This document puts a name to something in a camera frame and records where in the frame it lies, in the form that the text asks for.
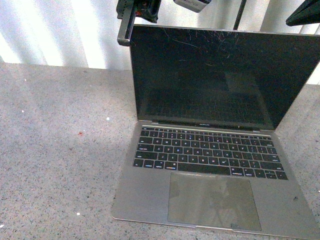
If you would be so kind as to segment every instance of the gray speckled countertop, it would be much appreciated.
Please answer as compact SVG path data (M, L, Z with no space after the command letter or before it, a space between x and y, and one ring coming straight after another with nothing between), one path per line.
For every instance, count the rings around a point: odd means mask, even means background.
M319 119L307 85L276 132L320 227ZM114 220L135 123L130 71L0 63L0 239L277 239Z

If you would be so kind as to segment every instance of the keyboard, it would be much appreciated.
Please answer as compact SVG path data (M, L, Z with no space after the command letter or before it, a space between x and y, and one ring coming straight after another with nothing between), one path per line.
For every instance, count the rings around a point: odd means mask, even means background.
M288 180L269 136L143 126L133 167Z

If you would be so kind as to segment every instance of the black key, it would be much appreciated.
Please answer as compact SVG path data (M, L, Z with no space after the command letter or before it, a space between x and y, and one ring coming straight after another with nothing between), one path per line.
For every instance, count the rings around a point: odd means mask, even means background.
M193 155L203 155L203 151L200 148L193 149Z
M239 167L238 159L234 159L234 158L229 159L229 164L230 166L233 166L233 167Z
M232 152L231 151L222 151L222 154L225 158L232 158Z
M166 161L164 164L165 169L177 170L177 163L172 161Z
M208 149L209 148L209 143L202 141L202 142L200 142L200 147L202 149Z
M258 152L258 149L256 146L248 146L248 151L250 153L257 153Z
M177 138L177 139L186 139L186 135L185 135L184 133L178 133L178 134L176 135L176 138Z
M239 167L231 167L231 174L236 176L243 176L244 171Z
M212 156L213 156L212 150L210 150L210 149L205 149L205 150L203 150L203 155L204 155L204 156L212 157Z
M252 153L253 160L262 161L262 156L260 153Z
M222 138L222 140L223 140L223 142L226 143L226 144L230 144L230 143L232 142L231 137L226 137L226 136L225 136L225 137Z
M245 145L250 145L250 140L249 139L241 139L241 143Z
M154 161L154 168L155 169L163 169L165 165L164 161Z
M212 165L219 164L219 159L217 157L209 157L208 160L209 160L209 164L212 164Z
M240 162L240 167L250 168L250 164L248 160L239 160L239 162Z
M190 147L191 142L189 140L182 140L181 146Z
M287 175L284 171L275 171L275 173L278 179L288 180Z
M212 150L214 157L222 157L222 151L221 150Z
M176 139L177 138L177 134L174 132L170 132L168 133L168 139Z
M135 153L136 159L157 159L156 152L149 152L149 151L137 151Z
M193 149L191 147L184 147L183 154L193 154Z
M258 147L258 152L261 154L267 154L267 149L264 146L259 146Z
M159 153L158 154L158 160L167 161L167 159L168 159L168 154L167 153Z
M179 154L178 161L179 162L187 162L188 161L188 156Z
M159 135L158 135L159 138L162 138L162 139L166 139L168 137L168 133L166 132L159 132Z
M162 153L164 151L164 146L162 145L155 145L154 146L154 151L158 153Z
M144 165L143 159L135 159L133 162L133 166L135 167L142 167Z
M198 163L198 156L188 156L188 162L189 163L193 163L193 164L197 164Z
M243 159L252 160L252 154L248 152L242 153Z
M142 130L155 130L155 128L154 128L154 127L144 126L144 127L142 128Z
M162 144L163 145L171 145L171 139L163 139Z
M253 169L259 169L260 168L260 164L258 161L250 161L250 166Z
M158 144L158 145L162 144L162 139L161 138L154 138L153 144Z
M187 134L185 139L195 140L195 135L193 135L193 134Z
M253 169L251 168L244 168L244 175L247 177L254 177L255 176L255 172Z
M230 144L229 145L229 149L232 150L232 151L239 151L238 145L235 145L235 144Z
M272 170L264 170L264 172L265 172L266 174L273 174L273 175L276 174L275 171L272 171Z
M234 157L235 159L242 159L242 154L241 154L241 152L239 152L239 151L234 151L234 152L232 152L232 154L233 154L233 157Z
M191 147L193 147L193 148L200 148L200 142L198 142L198 141L192 141L192 142L191 142Z
M213 137L213 141L216 142L216 143L222 143L223 142L221 136L214 136Z
M221 150L229 150L229 146L226 143L219 143L219 148Z
M152 137L142 136L139 138L139 143L140 144L152 144Z
M277 155L262 154L262 157L264 161L280 163L280 159Z
M150 132L150 137L157 138L158 137L158 132L157 131L151 131Z
M173 146L165 146L163 151L165 153L172 154L174 152L174 147Z
M260 145L260 142L257 139L251 139L250 142L251 142L251 145L255 145L255 146L259 146Z
M262 161L260 162L261 168L262 169L267 169L267 170L279 170L279 171L283 171L284 168L282 167L281 163L277 163L277 162L265 162Z
M173 146L181 146L181 140L172 140Z
M222 166L229 166L228 158L219 158L219 164Z
M270 140L260 140L261 146L273 147L274 143Z
M248 148L245 145L239 145L239 151L241 152L248 152Z
M277 179L276 175L273 174L265 174L267 179Z
M153 160L144 160L143 167L152 169L154 167L154 161Z
M197 141L204 141L204 140L205 140L205 137L202 136L202 135L195 135L195 140L197 140Z
M277 150L274 147L266 148L269 154L277 154Z
M183 148L182 148L181 146L175 146L175 147L173 148L173 152L174 152L175 154L182 154Z
M153 152L154 146L149 144L138 144L139 151Z
M266 178L265 171L261 169L255 169L254 173L257 178Z
M200 156L199 163L200 164L208 164L208 158L206 156Z
M233 142L234 144L241 144L240 138L232 138L232 142Z
M169 154L168 155L168 161L176 162L178 160L178 155L177 154Z
M141 131L141 134L140 136L143 136L143 137L148 137L149 136L149 131L146 131L146 130L142 130Z
M210 148L211 148L211 149L219 149L219 144L218 144L218 143L215 143L215 142L210 143Z
M213 136L204 136L204 140L206 142L212 143L214 141L214 137Z
M230 175L230 169L227 166L179 163L178 170L193 173Z

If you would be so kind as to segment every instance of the silver laptop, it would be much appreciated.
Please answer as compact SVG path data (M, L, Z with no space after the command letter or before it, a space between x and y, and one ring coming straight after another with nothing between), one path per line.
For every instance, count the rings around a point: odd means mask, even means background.
M135 25L131 39L138 122L113 217L320 239L274 133L320 37Z

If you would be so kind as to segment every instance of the black screen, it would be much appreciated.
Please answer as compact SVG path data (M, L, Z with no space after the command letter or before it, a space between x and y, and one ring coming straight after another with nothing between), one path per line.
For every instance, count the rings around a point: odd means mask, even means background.
M139 120L275 130L320 60L320 37L135 25Z

